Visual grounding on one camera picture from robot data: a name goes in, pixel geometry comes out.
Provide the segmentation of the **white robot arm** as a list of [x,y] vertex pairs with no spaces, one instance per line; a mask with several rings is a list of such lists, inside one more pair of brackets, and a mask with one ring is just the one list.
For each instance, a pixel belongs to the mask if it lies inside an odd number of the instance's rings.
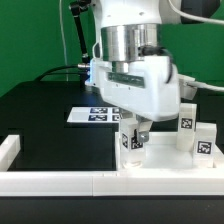
[[159,44],[162,24],[206,22],[222,0],[92,0],[96,30],[90,78],[103,100],[137,117],[146,142],[152,122],[176,118],[180,87],[176,66]]

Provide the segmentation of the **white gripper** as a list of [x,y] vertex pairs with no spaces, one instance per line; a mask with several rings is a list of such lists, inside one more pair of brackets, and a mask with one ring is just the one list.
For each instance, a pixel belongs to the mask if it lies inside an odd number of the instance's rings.
[[137,115],[139,142],[149,141],[153,121],[172,120],[179,114],[177,68],[168,56],[129,63],[127,73],[113,72],[111,62],[93,59],[90,74],[90,85],[99,89],[105,102]]

